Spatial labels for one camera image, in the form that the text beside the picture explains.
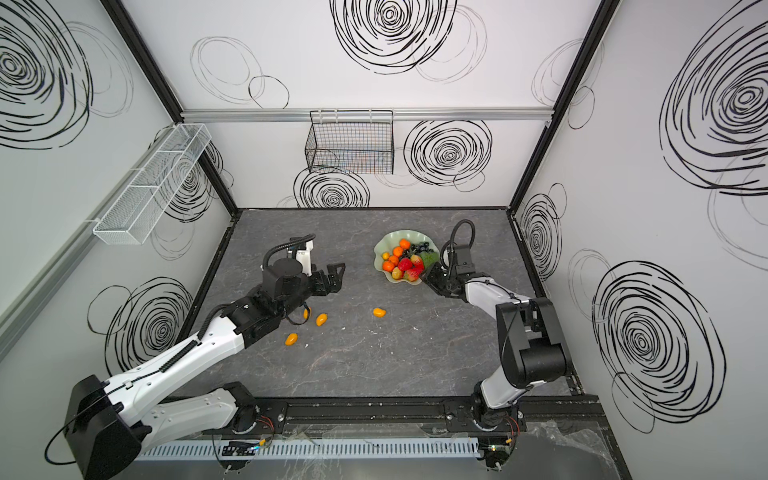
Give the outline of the dark fake grape bunch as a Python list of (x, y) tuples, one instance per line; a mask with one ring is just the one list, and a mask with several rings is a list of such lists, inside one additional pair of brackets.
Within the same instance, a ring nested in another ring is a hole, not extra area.
[(423, 242), (420, 244), (413, 244), (411, 246), (411, 255), (419, 255), (425, 264), (425, 269), (439, 261), (439, 251), (434, 248), (429, 242)]

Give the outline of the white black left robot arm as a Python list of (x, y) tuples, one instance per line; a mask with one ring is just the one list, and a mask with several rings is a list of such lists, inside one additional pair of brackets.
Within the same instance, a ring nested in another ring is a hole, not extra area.
[(167, 397), (220, 361), (275, 331), (313, 296), (341, 290), (345, 264), (324, 270), (283, 258), (263, 269), (261, 284), (244, 297), (215, 307), (203, 327), (185, 341), (107, 380), (90, 375), (76, 383), (59, 435), (85, 479), (111, 479), (140, 454), (169, 441), (220, 429), (253, 397), (231, 382), (198, 397)]

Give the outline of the green wavy fruit bowl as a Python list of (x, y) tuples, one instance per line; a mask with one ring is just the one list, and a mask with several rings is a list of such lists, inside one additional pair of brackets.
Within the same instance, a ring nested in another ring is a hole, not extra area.
[[(382, 259), (381, 254), (383, 252), (388, 252), (389, 255), (392, 256), (393, 255), (393, 249), (396, 248), (396, 247), (400, 247), (399, 246), (399, 241), (401, 239), (409, 240), (411, 242), (411, 246), (413, 244), (420, 244), (420, 243), (423, 243), (423, 242), (429, 242), (430, 244), (432, 244), (434, 246), (434, 248), (436, 250), (438, 250), (435, 242), (429, 236), (427, 236), (426, 234), (423, 234), (423, 233), (415, 231), (415, 230), (397, 230), (397, 231), (394, 231), (394, 232), (386, 234), (374, 246), (374, 248), (373, 248), (374, 255), (375, 255), (375, 259), (374, 259), (374, 263), (373, 263), (374, 268), (378, 272), (380, 272), (390, 283), (405, 283), (405, 284), (410, 284), (410, 285), (420, 285), (420, 284), (422, 284), (422, 280), (421, 280), (420, 277), (419, 277), (418, 281), (413, 282), (413, 283), (408, 282), (404, 278), (404, 276), (400, 280), (394, 280), (392, 278), (391, 272), (385, 272), (385, 271), (382, 270), (382, 263), (384, 261), (388, 261), (389, 258), (387, 260), (384, 260), (384, 259)], [(399, 257), (399, 258), (401, 259), (401, 258), (407, 257), (407, 258), (410, 259), (410, 255), (411, 255), (410, 249), (411, 249), (411, 247), (409, 249), (407, 249), (407, 250), (404, 250), (403, 255), (401, 257)]]

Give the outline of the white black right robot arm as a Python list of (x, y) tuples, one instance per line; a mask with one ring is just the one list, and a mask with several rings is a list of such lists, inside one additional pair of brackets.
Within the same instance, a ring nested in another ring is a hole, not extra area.
[(499, 367), (476, 384), (474, 422), (490, 430), (516, 413), (528, 392), (572, 374), (573, 362), (553, 303), (502, 286), (475, 270), (468, 244), (447, 242), (421, 275), (442, 297), (473, 305), (496, 321)]

